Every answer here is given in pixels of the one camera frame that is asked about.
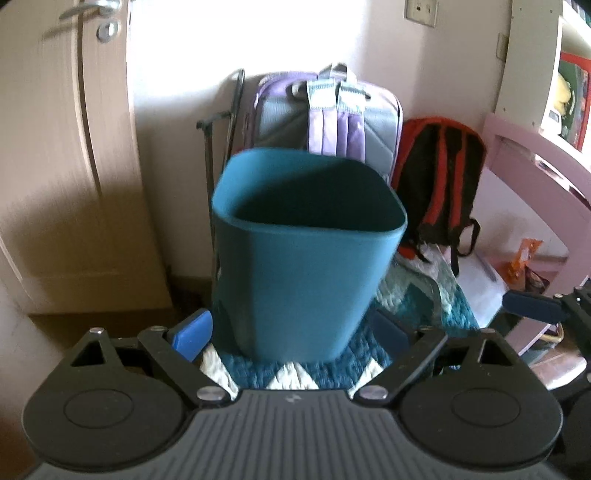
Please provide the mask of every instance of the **backpack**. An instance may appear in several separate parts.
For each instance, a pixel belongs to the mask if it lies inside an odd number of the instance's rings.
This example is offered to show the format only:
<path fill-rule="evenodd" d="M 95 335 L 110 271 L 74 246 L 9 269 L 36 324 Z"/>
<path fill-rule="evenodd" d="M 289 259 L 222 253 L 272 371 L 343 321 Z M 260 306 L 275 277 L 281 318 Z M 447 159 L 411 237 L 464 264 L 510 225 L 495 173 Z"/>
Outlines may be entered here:
<path fill-rule="evenodd" d="M 425 260 L 420 244 L 451 247 L 452 270 L 458 275 L 458 257 L 472 253 L 480 233 L 470 214 L 485 157 L 482 139 L 466 125 L 447 118 L 404 123 L 391 183 L 408 215 L 399 253 Z M 461 254 L 460 235 L 470 226 L 470 249 Z"/>
<path fill-rule="evenodd" d="M 259 83 L 245 119 L 245 148 L 283 147 L 366 163 L 389 184 L 402 107 L 389 91 L 359 82 L 343 63 L 319 74 L 283 72 Z"/>

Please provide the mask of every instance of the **wall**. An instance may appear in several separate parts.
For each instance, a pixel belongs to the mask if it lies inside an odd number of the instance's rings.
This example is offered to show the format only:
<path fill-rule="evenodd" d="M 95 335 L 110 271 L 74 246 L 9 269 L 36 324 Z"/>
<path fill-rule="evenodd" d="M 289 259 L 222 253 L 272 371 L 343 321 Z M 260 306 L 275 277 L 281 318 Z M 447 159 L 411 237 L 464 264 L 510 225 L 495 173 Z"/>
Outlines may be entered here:
<path fill-rule="evenodd" d="M 433 29 L 405 20 L 404 0 L 135 1 L 138 143 L 173 273 L 210 274 L 203 141 L 194 124 L 228 107 L 232 72 L 346 61 L 363 80 L 392 90 L 407 117 L 444 115 L 479 129 L 496 104 L 504 66 L 496 41 L 509 31 L 510 2 L 441 0 Z"/>

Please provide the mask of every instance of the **trash can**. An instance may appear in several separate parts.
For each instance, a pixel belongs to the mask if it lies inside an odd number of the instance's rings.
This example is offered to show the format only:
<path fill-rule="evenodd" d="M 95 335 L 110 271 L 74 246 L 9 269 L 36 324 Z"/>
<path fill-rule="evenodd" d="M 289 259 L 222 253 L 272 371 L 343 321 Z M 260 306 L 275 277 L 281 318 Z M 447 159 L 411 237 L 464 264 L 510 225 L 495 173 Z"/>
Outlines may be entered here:
<path fill-rule="evenodd" d="M 407 224 L 370 167 L 281 148 L 234 156 L 212 212 L 216 297 L 236 343 L 251 358 L 280 362 L 342 353 Z"/>

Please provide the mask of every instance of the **door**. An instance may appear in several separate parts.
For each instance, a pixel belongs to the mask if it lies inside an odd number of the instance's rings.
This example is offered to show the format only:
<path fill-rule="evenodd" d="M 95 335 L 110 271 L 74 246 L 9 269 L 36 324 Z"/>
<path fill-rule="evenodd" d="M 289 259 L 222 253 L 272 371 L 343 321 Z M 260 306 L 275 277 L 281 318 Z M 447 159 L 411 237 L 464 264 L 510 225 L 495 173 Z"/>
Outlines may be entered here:
<path fill-rule="evenodd" d="M 128 93 L 128 2 L 0 10 L 0 278 L 26 313 L 170 306 Z"/>

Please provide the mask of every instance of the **purple backpack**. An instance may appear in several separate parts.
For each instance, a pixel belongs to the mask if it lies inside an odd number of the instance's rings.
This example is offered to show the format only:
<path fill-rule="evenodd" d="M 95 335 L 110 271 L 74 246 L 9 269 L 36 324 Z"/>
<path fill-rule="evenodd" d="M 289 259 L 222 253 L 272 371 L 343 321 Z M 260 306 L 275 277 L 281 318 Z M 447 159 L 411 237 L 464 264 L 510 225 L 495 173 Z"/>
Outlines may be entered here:
<path fill-rule="evenodd" d="M 245 147 L 284 147 L 366 163 L 390 182 L 402 107 L 389 91 L 358 82 L 343 63 L 319 74 L 264 77 L 245 121 Z"/>

